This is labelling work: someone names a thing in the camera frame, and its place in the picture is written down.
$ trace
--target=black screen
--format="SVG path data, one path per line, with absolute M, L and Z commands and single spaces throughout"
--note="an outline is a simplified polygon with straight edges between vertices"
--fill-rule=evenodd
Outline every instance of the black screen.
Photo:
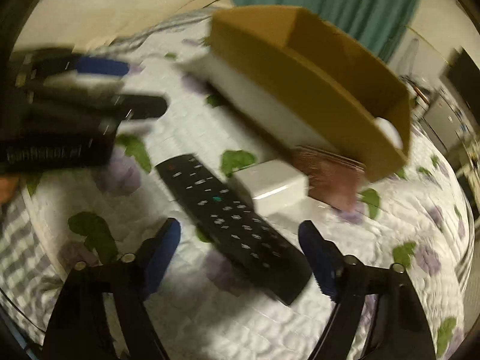
M 480 69 L 465 50 L 462 50 L 446 76 L 477 122 L 480 122 Z

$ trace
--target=wallet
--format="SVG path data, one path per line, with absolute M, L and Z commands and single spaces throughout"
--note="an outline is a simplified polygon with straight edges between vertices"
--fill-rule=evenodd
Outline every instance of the wallet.
M 363 163 L 310 146 L 298 146 L 293 166 L 309 179 L 309 196 L 339 210 L 353 211 L 364 177 Z

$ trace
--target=white charger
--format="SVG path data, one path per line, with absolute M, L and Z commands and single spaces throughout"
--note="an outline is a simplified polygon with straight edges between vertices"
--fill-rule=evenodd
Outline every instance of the white charger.
M 233 173 L 229 186 L 261 216 L 268 216 L 304 199 L 308 178 L 281 160 L 272 160 Z

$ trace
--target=black remote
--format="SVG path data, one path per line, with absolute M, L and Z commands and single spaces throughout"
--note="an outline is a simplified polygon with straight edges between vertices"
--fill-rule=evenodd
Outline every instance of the black remote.
M 192 154 L 173 157 L 156 168 L 179 204 L 235 267 L 284 304 L 296 299 L 311 276 L 301 251 Z

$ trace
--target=floral bedspread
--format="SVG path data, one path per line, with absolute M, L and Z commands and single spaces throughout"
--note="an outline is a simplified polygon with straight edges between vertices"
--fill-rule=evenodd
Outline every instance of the floral bedspread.
M 182 71 L 183 63 L 208 52 L 207 35 L 206 19 L 153 32 L 136 40 L 134 50 L 124 47 L 124 57 L 142 68 L 126 77 L 126 89 L 165 93 L 168 112 L 157 121 L 123 123 L 104 168 L 31 177 L 25 202 L 63 277 L 79 259 L 93 265 L 135 252 L 168 216 L 181 222 L 177 252 L 159 291 L 146 301 L 172 359 L 304 359 L 330 316 L 330 299 L 312 279 L 287 307 L 239 279 L 154 171 L 163 160 L 193 152 L 225 178 L 275 157 L 218 95 Z M 417 127 L 410 153 L 405 168 L 359 194 L 354 212 L 309 199 L 267 220 L 296 246 L 298 224 L 310 219 L 344 254 L 373 266 L 403 264 L 424 306 L 437 356 L 447 358 L 463 338 L 462 288 L 472 232 L 455 174 Z M 350 358 L 359 356 L 372 308 L 368 298 Z

